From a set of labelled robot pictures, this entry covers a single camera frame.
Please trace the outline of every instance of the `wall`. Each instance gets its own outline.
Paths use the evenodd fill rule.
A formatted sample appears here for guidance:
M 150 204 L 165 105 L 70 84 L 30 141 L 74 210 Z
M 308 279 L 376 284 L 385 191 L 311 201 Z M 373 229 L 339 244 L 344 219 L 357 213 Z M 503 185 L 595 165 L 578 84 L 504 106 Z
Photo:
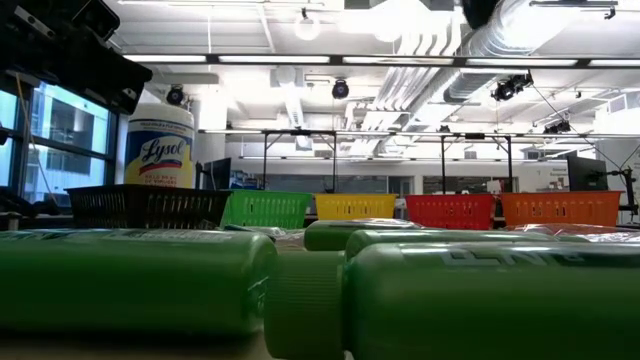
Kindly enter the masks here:
M 594 128 L 598 133 L 608 134 L 640 134 L 640 108 L 622 110 L 609 114 L 607 109 L 602 109 L 596 113 L 596 121 Z M 607 163 L 607 171 L 619 170 L 621 168 L 631 167 L 633 177 L 640 177 L 640 140 L 635 139 L 616 139 L 616 140 L 600 140 L 597 148 L 601 153 L 596 154 L 596 158 Z M 620 196 L 620 204 L 626 205 L 626 185 L 618 176 L 609 176 L 607 178 L 610 190 L 620 190 L 624 193 Z M 634 195 L 636 199 L 640 193 L 640 182 L 633 184 Z M 630 212 L 620 212 L 618 223 L 625 224 L 632 220 Z

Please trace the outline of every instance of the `disinfecting wipes canister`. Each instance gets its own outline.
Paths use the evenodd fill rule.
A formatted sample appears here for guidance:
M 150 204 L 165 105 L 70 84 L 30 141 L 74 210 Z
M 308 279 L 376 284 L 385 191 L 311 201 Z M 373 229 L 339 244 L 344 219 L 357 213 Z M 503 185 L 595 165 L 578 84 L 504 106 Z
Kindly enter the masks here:
M 139 104 L 129 120 L 126 184 L 193 187 L 193 115 L 165 104 Z

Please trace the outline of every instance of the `security camera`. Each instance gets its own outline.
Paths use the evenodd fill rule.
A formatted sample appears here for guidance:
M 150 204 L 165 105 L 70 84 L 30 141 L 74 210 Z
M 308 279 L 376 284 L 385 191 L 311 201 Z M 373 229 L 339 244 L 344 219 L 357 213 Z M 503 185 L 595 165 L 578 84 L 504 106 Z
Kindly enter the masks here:
M 333 95 L 333 98 L 336 100 L 342 100 L 349 96 L 349 86 L 347 85 L 347 82 L 342 79 L 336 80 L 336 83 L 333 85 L 331 95 Z
M 526 75 L 513 75 L 507 80 L 498 81 L 498 86 L 491 92 L 491 97 L 496 101 L 507 101 L 531 85 L 533 85 L 531 72 Z
M 182 85 L 171 85 L 171 90 L 167 93 L 167 103 L 173 106 L 182 106 L 184 103 L 184 91 Z

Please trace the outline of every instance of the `lysol logo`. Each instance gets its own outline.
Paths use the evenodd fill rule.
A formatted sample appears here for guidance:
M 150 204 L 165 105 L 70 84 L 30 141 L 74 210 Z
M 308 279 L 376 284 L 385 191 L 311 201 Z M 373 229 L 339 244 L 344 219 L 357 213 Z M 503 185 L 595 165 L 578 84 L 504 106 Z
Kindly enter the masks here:
M 147 171 L 163 168 L 181 168 L 186 141 L 177 136 L 153 139 L 142 145 L 140 156 L 142 167 L 139 175 Z

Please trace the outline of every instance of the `green bottle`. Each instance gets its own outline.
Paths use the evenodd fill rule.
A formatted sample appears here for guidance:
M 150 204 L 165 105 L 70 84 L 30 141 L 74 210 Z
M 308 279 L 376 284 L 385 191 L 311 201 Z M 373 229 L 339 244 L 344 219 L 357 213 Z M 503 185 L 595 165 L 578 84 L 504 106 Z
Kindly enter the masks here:
M 265 339 L 289 360 L 637 359 L 638 284 L 628 245 L 377 244 L 346 263 L 289 253 Z
M 355 231 L 410 230 L 422 226 L 394 219 L 319 220 L 304 232 L 304 247 L 309 251 L 342 251 Z
M 0 328 L 246 335 L 276 259 L 251 232 L 0 232 Z
M 383 243 L 453 243 L 453 242 L 539 242 L 557 241 L 553 236 L 537 233 L 471 230 L 358 230 L 351 234 L 345 254 L 347 260 L 362 249 Z

